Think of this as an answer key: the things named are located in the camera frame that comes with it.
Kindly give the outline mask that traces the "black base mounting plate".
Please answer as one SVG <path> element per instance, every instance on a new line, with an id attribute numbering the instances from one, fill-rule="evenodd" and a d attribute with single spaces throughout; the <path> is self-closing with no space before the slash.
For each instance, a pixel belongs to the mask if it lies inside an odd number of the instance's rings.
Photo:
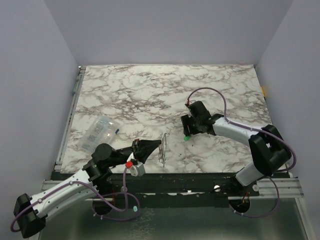
<path id="1" fill-rule="evenodd" d="M 129 193 L 143 208 L 227 208 L 228 198 L 241 200 L 259 195 L 253 186 L 236 187 L 232 173 L 147 173 L 126 177 Z"/>

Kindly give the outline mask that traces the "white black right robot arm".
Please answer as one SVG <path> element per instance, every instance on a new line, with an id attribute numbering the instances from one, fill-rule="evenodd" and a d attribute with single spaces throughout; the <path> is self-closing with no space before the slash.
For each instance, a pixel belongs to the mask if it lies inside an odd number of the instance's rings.
<path id="1" fill-rule="evenodd" d="M 292 157 L 273 125 L 254 130 L 238 122 L 232 124 L 223 114 L 211 115 L 202 101 L 188 103 L 186 107 L 189 114 L 181 117 L 186 139 L 192 135 L 209 134 L 226 137 L 249 147 L 252 162 L 238 171 L 229 183 L 230 191 L 236 196 L 246 192 L 253 182 L 273 175 Z"/>

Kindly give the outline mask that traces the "wire keyring with keys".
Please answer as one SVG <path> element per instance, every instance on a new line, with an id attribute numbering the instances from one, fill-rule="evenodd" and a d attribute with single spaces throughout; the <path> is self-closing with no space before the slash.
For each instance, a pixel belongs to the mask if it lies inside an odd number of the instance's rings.
<path id="1" fill-rule="evenodd" d="M 166 152 L 167 152 L 167 133 L 163 134 L 161 144 L 158 146 L 158 161 L 165 168 L 166 164 Z"/>

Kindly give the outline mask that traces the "clear plastic compartment box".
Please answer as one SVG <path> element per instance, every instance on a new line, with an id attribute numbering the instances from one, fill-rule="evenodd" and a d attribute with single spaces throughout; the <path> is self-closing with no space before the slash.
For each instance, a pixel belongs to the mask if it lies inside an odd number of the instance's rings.
<path id="1" fill-rule="evenodd" d="M 98 145 L 110 144 L 118 134 L 119 128 L 118 122 L 105 115 L 99 115 L 79 140 L 77 146 L 88 153 L 93 153 Z"/>

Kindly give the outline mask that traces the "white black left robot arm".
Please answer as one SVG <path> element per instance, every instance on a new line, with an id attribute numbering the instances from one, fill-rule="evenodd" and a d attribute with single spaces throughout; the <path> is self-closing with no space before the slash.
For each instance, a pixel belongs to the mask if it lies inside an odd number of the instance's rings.
<path id="1" fill-rule="evenodd" d="M 44 229 L 49 216 L 76 201 L 114 197 L 116 192 L 110 180 L 111 168 L 124 165 L 132 176 L 142 176 L 146 160 L 161 143 L 159 139 L 135 139 L 131 146 L 121 149 L 114 149 L 107 143 L 99 144 L 88 163 L 66 180 L 32 196 L 20 195 L 14 206 L 10 230 L 20 232 L 27 239 Z"/>

